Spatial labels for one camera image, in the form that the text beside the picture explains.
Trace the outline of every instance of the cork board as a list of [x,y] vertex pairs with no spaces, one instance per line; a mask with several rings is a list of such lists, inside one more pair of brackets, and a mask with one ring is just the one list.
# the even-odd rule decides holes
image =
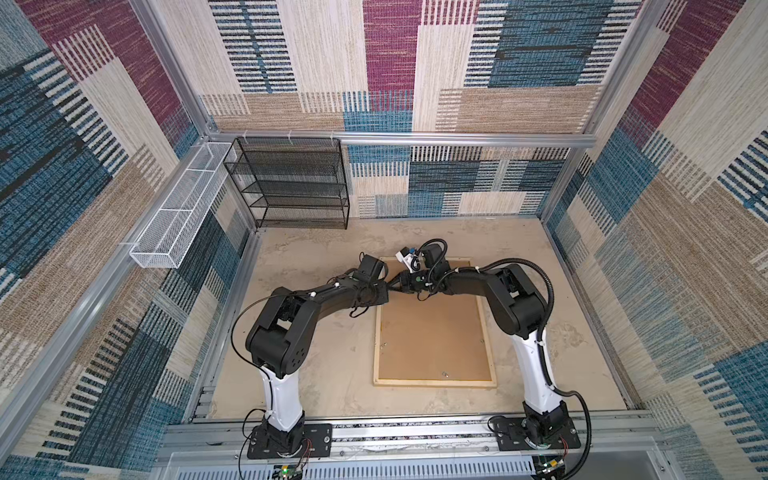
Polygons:
[[[388,279],[405,269],[394,258],[382,260]],[[469,258],[448,260],[470,265]],[[389,302],[376,307],[375,342],[374,385],[496,387],[479,296],[441,294],[420,302],[416,295],[390,292]]]

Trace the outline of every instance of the black mesh shelf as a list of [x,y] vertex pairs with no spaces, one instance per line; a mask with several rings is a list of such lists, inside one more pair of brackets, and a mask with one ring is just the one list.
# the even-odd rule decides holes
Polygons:
[[240,137],[225,168],[258,227],[342,228],[349,191],[338,140]]

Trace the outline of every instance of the white mesh basket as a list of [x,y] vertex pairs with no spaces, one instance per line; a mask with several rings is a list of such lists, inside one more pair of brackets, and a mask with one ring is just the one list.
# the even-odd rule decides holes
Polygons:
[[227,143],[209,142],[200,147],[131,248],[131,257],[141,268],[178,268],[187,255],[213,204],[221,184],[227,179],[224,158],[236,161]]

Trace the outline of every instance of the wooden frame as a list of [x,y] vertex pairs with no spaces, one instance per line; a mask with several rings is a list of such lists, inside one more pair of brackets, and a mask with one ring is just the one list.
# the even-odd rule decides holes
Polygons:
[[[395,257],[381,257],[383,261],[395,260]],[[448,261],[471,261],[471,257],[446,257]],[[482,328],[483,343],[485,345],[485,355],[488,357],[488,369],[491,372],[490,380],[402,380],[402,379],[381,379],[379,378],[379,357],[381,356],[381,335],[382,335],[382,307],[376,307],[376,335],[373,343],[373,385],[375,386],[428,386],[428,387],[474,387],[474,388],[495,388],[496,366],[493,363],[493,352],[491,350],[491,341],[488,338],[488,327],[485,325],[485,309],[483,308],[482,298],[475,297],[478,306],[478,315],[480,317],[480,326]]]

